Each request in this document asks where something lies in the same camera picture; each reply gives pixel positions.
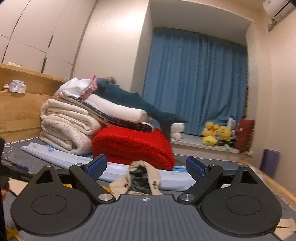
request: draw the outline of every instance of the gray ribbed panel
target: gray ribbed panel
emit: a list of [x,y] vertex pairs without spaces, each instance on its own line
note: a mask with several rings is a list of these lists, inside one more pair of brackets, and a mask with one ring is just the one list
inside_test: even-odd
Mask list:
[[19,232],[25,241],[278,241],[272,234],[255,238],[231,237],[208,226],[192,205],[171,195],[121,196],[100,205],[84,225],[55,237]]

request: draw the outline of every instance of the wardrobe door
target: wardrobe door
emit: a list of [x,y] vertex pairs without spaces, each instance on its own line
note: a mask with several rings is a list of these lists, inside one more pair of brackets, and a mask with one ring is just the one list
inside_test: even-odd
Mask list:
[[0,35],[10,38],[19,17],[29,1],[4,0],[0,4]]
[[47,55],[43,73],[69,80],[72,66],[66,61]]
[[54,30],[51,56],[73,64],[87,20],[96,0],[69,0]]
[[47,52],[55,26],[67,2],[68,0],[30,0],[11,39]]
[[2,62],[9,38],[0,35],[0,63]]
[[12,62],[25,69],[41,71],[45,52],[15,40],[10,40],[3,63]]

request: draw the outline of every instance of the cream blanket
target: cream blanket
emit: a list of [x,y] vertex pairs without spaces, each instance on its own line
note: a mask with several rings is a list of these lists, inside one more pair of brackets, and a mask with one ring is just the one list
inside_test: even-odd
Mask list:
[[75,155],[91,152],[93,135],[85,135],[65,118],[49,115],[41,122],[40,140],[57,150]]
[[40,109],[40,117],[42,120],[48,116],[60,117],[64,119],[59,119],[60,121],[72,125],[86,135],[95,135],[104,126],[92,117],[86,109],[55,99],[45,101]]

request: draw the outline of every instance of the tissue box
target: tissue box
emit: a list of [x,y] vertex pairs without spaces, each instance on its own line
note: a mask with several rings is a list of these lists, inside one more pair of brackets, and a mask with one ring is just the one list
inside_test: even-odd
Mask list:
[[10,92],[25,93],[26,92],[26,85],[24,85],[24,81],[22,81],[22,80],[13,80],[12,83],[9,84],[9,91]]

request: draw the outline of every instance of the beige jacket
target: beige jacket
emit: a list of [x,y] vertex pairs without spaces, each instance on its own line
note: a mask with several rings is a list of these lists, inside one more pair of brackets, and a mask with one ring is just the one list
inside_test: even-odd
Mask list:
[[144,193],[129,191],[131,187],[130,172],[135,171],[138,166],[143,166],[146,168],[151,194],[161,195],[161,192],[159,191],[160,176],[157,169],[145,161],[134,161],[130,164],[128,172],[125,176],[122,176],[109,184],[109,188],[112,190],[116,199],[118,199],[120,194],[146,195]]

